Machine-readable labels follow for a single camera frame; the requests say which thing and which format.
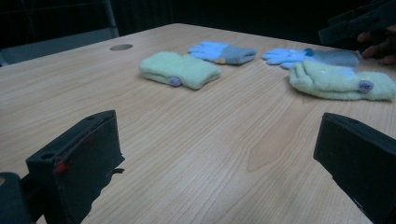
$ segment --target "finger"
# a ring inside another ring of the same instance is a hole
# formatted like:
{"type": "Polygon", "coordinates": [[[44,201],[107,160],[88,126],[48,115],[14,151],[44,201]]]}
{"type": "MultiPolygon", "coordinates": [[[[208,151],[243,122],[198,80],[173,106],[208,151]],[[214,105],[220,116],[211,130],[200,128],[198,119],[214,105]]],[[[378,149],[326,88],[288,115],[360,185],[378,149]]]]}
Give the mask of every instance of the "finger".
{"type": "Polygon", "coordinates": [[[391,25],[387,29],[390,30],[390,31],[396,32],[396,25],[391,25]]]}
{"type": "Polygon", "coordinates": [[[215,54],[210,54],[210,53],[201,53],[201,52],[193,52],[191,54],[192,57],[198,58],[198,59],[202,59],[202,60],[207,60],[207,61],[215,61],[219,55],[215,55],[215,54]]]}
{"type": "Polygon", "coordinates": [[[381,60],[381,63],[384,64],[384,65],[396,64],[396,55],[393,54],[393,55],[389,55],[389,56],[384,57],[381,60]]]}
{"type": "Polygon", "coordinates": [[[288,53],[293,53],[295,52],[295,49],[271,49],[268,50],[268,53],[273,53],[273,54],[288,54],[288,53]]]}
{"type": "Polygon", "coordinates": [[[379,45],[369,47],[361,54],[361,56],[363,58],[369,58],[381,52],[387,51],[388,49],[389,49],[389,42],[384,42],[379,45]]]}
{"type": "Polygon", "coordinates": [[[272,58],[285,58],[287,55],[285,54],[272,54],[272,53],[265,53],[262,55],[262,57],[267,60],[267,59],[272,59],[272,58]]]}
{"type": "Polygon", "coordinates": [[[358,35],[358,42],[367,42],[371,40],[370,33],[361,33],[358,35]]]}
{"type": "Polygon", "coordinates": [[[281,64],[281,63],[286,63],[286,62],[289,62],[289,61],[285,58],[279,58],[279,57],[270,58],[267,60],[267,64],[281,64]]]}

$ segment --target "folded cloth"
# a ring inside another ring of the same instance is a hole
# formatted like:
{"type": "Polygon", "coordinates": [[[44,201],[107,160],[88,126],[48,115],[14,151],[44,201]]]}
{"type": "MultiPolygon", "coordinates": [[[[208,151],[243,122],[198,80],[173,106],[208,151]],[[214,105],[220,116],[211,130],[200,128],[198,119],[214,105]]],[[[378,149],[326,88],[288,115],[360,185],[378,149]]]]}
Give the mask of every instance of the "folded cloth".
{"type": "Polygon", "coordinates": [[[143,77],[170,86],[183,85],[193,90],[219,78],[222,70],[213,63],[196,59],[188,54],[158,52],[143,60],[139,66],[143,77]]]}
{"type": "Polygon", "coordinates": [[[312,61],[295,63],[290,84],[298,91],[335,100],[390,100],[396,97],[396,83],[386,74],[355,73],[349,67],[312,61]]]}
{"type": "Polygon", "coordinates": [[[316,50],[316,49],[270,49],[262,55],[269,65],[278,65],[290,69],[294,63],[310,60],[330,65],[356,67],[358,57],[351,50],[316,50]]]}
{"type": "Polygon", "coordinates": [[[203,41],[189,49],[195,58],[212,63],[243,64],[252,61],[257,54],[256,49],[239,48],[234,45],[203,41]]]}

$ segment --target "blue glove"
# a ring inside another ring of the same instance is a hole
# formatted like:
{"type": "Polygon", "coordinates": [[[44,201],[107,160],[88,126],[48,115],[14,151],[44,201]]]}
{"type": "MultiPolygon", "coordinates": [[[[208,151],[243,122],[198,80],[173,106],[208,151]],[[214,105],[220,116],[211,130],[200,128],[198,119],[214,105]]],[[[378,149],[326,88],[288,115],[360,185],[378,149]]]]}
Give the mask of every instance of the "blue glove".
{"type": "Polygon", "coordinates": [[[294,63],[305,60],[344,67],[356,67],[359,63],[358,57],[350,50],[271,49],[265,52],[262,58],[267,64],[280,64],[285,69],[290,69],[294,63]]]}
{"type": "Polygon", "coordinates": [[[189,49],[189,53],[198,59],[212,63],[242,64],[252,61],[257,54],[255,49],[243,49],[219,42],[203,41],[189,49]]]}

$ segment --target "wood grain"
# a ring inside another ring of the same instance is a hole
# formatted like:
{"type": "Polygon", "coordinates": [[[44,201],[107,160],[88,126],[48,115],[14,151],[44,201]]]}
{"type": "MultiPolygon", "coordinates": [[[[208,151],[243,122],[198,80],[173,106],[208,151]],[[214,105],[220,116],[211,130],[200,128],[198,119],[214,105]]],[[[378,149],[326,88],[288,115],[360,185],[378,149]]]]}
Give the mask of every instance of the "wood grain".
{"type": "MultiPolygon", "coordinates": [[[[81,119],[115,109],[125,172],[84,223],[370,223],[313,159],[318,127],[331,112],[396,137],[396,104],[302,94],[287,70],[260,58],[278,47],[326,49],[172,24],[0,68],[0,172],[26,175],[30,155],[81,119]],[[221,78],[198,91],[139,73],[152,54],[184,54],[202,40],[259,53],[222,65],[221,78]],[[133,47],[110,50],[119,44],[133,47]]],[[[358,69],[396,78],[395,66],[375,61],[358,69]]]]}

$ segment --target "human hand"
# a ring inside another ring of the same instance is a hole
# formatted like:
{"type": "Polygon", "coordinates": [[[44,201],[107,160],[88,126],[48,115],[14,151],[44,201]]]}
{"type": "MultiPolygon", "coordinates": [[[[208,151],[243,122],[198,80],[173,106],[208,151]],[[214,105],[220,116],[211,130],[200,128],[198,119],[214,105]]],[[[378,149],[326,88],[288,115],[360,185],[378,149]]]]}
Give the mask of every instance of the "human hand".
{"type": "MultiPolygon", "coordinates": [[[[386,53],[387,51],[396,50],[396,25],[388,27],[389,34],[387,40],[381,44],[370,46],[364,52],[361,53],[363,58],[370,58],[376,54],[386,53]]],[[[370,33],[361,33],[358,35],[359,42],[370,41],[370,33]]],[[[380,63],[384,65],[396,64],[396,53],[385,56],[380,63]]]]}

